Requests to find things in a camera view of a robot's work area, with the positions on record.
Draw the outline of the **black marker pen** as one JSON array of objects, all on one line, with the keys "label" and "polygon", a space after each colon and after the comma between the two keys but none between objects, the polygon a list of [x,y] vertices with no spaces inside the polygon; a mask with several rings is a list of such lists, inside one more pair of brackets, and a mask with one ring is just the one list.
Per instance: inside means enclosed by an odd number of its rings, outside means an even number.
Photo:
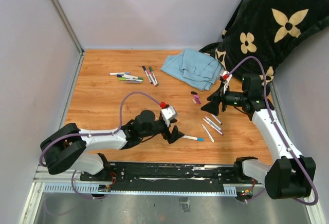
[{"label": "black marker pen", "polygon": [[211,116],[219,123],[219,125],[222,125],[221,120],[217,116],[215,116],[213,114],[211,114]]}]

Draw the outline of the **pink marker pen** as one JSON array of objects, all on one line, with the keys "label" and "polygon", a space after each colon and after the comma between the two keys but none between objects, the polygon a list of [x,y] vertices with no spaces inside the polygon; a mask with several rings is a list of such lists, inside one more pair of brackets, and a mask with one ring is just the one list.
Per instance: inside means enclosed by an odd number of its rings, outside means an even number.
[{"label": "pink marker pen", "polygon": [[205,116],[206,120],[212,124],[213,126],[215,126],[217,129],[222,130],[216,123],[214,123],[209,117]]}]

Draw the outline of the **magenta cap marker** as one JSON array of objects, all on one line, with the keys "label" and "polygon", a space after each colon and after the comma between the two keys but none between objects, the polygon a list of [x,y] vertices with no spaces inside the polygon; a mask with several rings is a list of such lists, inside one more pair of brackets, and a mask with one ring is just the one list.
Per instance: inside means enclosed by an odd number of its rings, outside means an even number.
[{"label": "magenta cap marker", "polygon": [[212,122],[208,121],[206,118],[203,118],[203,120],[211,127],[213,128],[214,130],[216,130],[221,136],[223,136],[223,132],[221,131],[221,129],[216,126],[215,124],[213,124]]}]

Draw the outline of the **light blue cap marker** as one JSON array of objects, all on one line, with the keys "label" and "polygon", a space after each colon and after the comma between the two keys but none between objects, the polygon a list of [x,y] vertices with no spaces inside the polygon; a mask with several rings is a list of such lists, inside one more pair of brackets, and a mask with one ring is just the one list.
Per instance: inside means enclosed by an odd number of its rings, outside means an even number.
[{"label": "light blue cap marker", "polygon": [[193,137],[193,136],[188,136],[188,135],[184,135],[184,136],[182,136],[182,138],[189,139],[189,140],[195,140],[195,141],[204,141],[203,138]]}]

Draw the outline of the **white slim marker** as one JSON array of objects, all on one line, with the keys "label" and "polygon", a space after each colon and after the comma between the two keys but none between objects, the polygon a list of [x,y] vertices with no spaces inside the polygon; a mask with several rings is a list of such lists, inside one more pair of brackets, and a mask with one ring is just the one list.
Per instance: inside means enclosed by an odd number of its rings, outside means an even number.
[{"label": "white slim marker", "polygon": [[211,136],[210,132],[208,131],[208,129],[205,127],[204,124],[202,124],[202,127],[203,127],[204,131],[206,132],[207,136],[209,137],[210,141],[212,143],[214,143],[215,141],[214,141],[213,137]]}]

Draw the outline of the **red pink cap marker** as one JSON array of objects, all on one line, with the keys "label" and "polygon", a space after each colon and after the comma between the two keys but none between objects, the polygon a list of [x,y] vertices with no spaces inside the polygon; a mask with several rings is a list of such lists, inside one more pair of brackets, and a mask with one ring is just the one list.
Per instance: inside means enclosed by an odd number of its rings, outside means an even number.
[{"label": "red pink cap marker", "polygon": [[157,82],[155,81],[155,79],[153,78],[153,75],[151,74],[151,72],[149,70],[147,70],[147,73],[151,79],[151,82],[154,84],[154,86],[158,86]]}]

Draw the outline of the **dark blue cap marker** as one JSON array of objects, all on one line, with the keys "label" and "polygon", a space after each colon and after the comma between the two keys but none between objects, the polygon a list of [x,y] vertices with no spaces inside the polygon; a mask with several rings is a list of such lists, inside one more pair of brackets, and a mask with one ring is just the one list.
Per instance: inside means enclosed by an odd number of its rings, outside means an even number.
[{"label": "dark blue cap marker", "polygon": [[150,75],[148,74],[148,71],[147,71],[146,67],[145,66],[142,66],[142,68],[143,68],[143,71],[145,72],[148,80],[150,81],[150,83],[153,84],[153,81],[152,81]]}]

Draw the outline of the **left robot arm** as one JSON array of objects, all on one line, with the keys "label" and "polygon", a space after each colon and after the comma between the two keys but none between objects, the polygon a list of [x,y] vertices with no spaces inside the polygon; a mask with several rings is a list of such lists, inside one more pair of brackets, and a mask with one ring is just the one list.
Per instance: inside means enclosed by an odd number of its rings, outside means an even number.
[{"label": "left robot arm", "polygon": [[70,123],[40,144],[41,164],[51,175],[77,170],[103,181],[110,175],[106,157],[90,154],[90,151],[126,150],[139,145],[144,138],[156,135],[162,135],[172,144],[184,136],[177,126],[171,126],[176,117],[177,114],[167,108],[161,110],[158,120],[152,111],[144,110],[135,119],[113,130],[79,129],[75,123]]}]

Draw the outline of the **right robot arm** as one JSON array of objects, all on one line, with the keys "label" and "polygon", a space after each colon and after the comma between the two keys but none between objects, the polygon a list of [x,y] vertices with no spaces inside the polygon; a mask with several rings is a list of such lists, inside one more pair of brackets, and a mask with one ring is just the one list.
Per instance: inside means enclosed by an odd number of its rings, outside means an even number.
[{"label": "right robot arm", "polygon": [[260,131],[271,153],[273,164],[268,166],[256,157],[237,158],[233,177],[239,183],[252,178],[264,185],[271,199],[297,199],[310,196],[316,164],[313,158],[304,157],[294,146],[280,124],[275,108],[267,98],[267,87],[256,74],[245,74],[242,90],[231,91],[232,75],[220,75],[219,88],[210,95],[201,110],[217,116],[228,106],[240,107]]}]

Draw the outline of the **light blue cloth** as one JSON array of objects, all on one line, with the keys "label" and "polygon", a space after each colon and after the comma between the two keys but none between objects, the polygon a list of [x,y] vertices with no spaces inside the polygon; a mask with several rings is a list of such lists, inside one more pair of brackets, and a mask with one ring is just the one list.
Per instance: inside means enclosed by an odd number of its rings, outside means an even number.
[{"label": "light blue cloth", "polygon": [[223,69],[217,59],[191,49],[168,56],[161,67],[162,72],[200,91],[210,90]]}]

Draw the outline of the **green cap marker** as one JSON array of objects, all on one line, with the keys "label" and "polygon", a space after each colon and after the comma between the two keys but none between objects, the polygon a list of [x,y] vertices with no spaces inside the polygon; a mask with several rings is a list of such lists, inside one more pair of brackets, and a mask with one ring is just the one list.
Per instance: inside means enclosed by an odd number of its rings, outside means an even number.
[{"label": "green cap marker", "polygon": [[152,76],[152,78],[153,78],[153,80],[154,80],[154,84],[155,84],[155,86],[158,86],[158,85],[159,85],[159,84],[158,84],[158,81],[157,81],[157,79],[156,79],[155,73],[154,73],[153,68],[152,68],[151,66],[149,67],[149,71],[150,71],[151,76]]}]

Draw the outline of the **light green marker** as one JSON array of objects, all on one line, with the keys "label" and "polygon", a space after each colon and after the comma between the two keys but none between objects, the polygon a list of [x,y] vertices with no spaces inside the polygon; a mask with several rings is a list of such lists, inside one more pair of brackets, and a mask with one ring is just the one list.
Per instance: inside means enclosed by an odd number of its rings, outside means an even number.
[{"label": "light green marker", "polygon": [[139,79],[126,79],[126,78],[119,78],[120,81],[126,81],[126,82],[143,82],[143,80]]}]

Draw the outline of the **black floral blanket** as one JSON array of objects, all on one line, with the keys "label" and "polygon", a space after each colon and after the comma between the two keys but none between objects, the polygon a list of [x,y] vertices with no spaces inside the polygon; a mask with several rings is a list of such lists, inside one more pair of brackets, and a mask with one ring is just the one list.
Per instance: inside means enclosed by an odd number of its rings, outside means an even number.
[{"label": "black floral blanket", "polygon": [[222,33],[222,41],[200,52],[231,71],[247,60],[233,76],[258,74],[268,85],[288,55],[310,36],[328,27],[328,0],[241,0]]}]

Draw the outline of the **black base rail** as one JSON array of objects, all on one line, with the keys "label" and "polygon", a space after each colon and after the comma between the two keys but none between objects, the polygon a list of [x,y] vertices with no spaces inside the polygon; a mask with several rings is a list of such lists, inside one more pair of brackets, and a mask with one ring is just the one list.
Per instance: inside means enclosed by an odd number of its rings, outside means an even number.
[{"label": "black base rail", "polygon": [[233,165],[110,162],[104,172],[82,172],[81,181],[112,182],[113,191],[223,193],[224,187],[250,188],[257,181],[238,176]]}]

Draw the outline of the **aluminium corner post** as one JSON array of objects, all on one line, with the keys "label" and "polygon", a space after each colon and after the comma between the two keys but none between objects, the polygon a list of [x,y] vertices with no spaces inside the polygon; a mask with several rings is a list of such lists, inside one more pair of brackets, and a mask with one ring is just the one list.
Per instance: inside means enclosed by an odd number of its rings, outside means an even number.
[{"label": "aluminium corner post", "polygon": [[78,37],[76,36],[66,14],[64,9],[62,8],[60,1],[59,0],[50,0],[50,2],[52,3],[52,6],[55,10],[55,12],[57,13],[59,19],[61,20],[68,36],[70,37],[75,49],[77,50],[77,52],[79,53],[79,55],[82,55],[84,53],[84,49],[78,39]]}]

